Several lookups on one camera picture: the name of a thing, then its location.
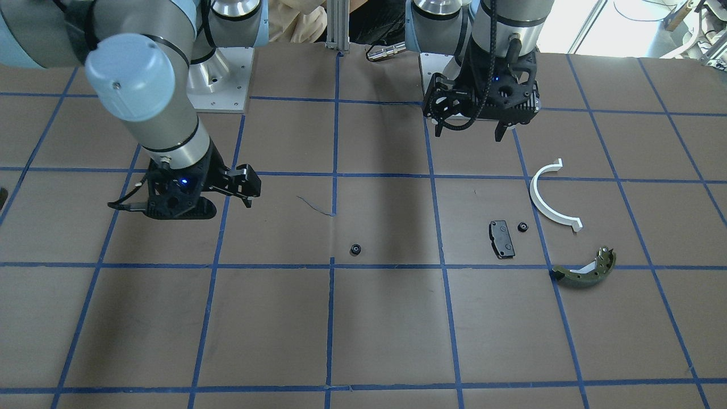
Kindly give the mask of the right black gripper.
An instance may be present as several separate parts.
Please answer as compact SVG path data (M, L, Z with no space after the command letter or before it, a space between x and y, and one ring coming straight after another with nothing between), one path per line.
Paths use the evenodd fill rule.
M137 203L136 210L157 220L215 217L215 204L203 197L203 192L234 196L246 208L251 208L254 197L259 197L262 189L262 181L252 166L244 164L231 170L213 144L195 165L173 170L169 165L151 161L145 176L148 199Z

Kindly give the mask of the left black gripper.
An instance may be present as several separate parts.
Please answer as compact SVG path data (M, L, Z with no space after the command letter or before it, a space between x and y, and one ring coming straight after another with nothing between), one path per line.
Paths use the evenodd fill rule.
M434 118L434 136L441 137L446 120L456 115L496 120L495 141L500 143L510 126L529 124L542 104L536 80L537 52L508 63L486 51L466 52L459 74L449 80L434 73L423 101L423 113Z

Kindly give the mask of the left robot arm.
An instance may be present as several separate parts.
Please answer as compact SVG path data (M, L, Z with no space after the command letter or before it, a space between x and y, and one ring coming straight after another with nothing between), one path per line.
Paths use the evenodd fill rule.
M449 55L454 70L434 72L423 114L434 134L494 120L496 141L527 125L541 109L537 40L552 1L408 1L405 45L421 54Z

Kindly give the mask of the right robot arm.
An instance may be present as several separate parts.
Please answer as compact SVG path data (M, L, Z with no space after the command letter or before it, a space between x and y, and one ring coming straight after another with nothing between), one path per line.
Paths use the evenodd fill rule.
M189 74L221 48L269 40L266 1L3 1L2 64L82 66L102 106L149 157L138 186L108 204L157 220L216 215L205 192L241 199L261 194L250 165L229 168L189 98Z

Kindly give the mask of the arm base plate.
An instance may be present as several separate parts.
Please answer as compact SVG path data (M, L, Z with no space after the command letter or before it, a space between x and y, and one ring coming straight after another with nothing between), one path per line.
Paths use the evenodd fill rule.
M434 73L442 73L449 80L454 80L459 75L461 67L462 63L457 62L452 55L421 53L421 87L426 90Z
M254 60L253 48L218 48L190 65L187 96L198 112L244 113Z

